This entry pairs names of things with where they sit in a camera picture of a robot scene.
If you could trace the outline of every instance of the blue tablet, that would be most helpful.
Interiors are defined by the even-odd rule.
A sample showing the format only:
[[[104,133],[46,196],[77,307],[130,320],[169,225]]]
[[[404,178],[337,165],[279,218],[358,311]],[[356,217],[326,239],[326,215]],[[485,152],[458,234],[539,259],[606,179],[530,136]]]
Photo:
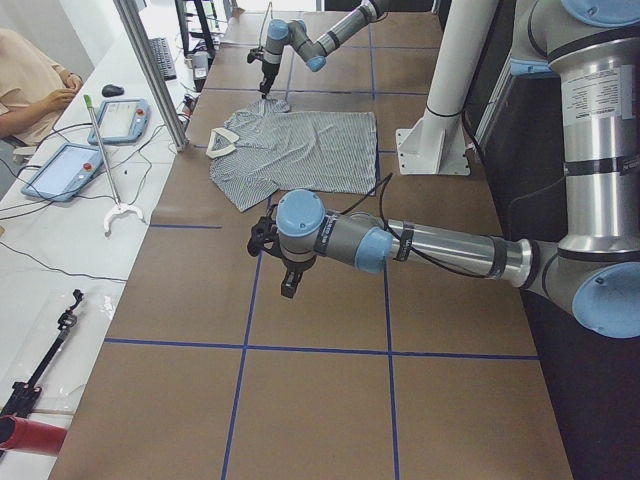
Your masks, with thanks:
[[[53,202],[66,202],[93,178],[102,165],[100,150],[89,145],[65,143],[21,192]]]
[[[141,98],[105,100],[96,112],[96,119],[105,145],[135,143],[147,127],[149,103]],[[98,144],[93,129],[87,141],[91,145]]]

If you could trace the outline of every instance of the folded cloth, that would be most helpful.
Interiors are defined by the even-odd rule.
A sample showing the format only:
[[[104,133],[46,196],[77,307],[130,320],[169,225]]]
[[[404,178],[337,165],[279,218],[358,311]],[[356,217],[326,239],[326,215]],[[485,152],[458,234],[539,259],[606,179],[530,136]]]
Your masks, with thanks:
[[[235,151],[212,162],[211,179],[240,211],[279,189],[364,194],[373,188],[373,113],[287,113],[290,109],[283,100],[263,99],[224,124],[240,139]],[[214,147],[225,141],[219,138]]]

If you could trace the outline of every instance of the dark background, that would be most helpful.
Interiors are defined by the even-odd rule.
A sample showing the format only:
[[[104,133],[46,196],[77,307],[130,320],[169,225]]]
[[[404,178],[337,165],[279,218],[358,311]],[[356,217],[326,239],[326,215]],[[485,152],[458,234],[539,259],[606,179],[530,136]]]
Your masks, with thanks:
[[[327,0],[325,8],[350,11],[359,4]],[[392,9],[430,11],[431,5],[396,0]],[[441,2],[443,26],[450,5]],[[498,6],[467,99],[473,130],[511,47],[514,9],[515,0]],[[563,175],[560,81],[515,80],[507,105],[484,147],[503,232],[513,240],[558,241],[567,232],[564,182],[527,195]],[[547,300],[521,295],[575,480],[640,479],[640,339],[602,337]]]

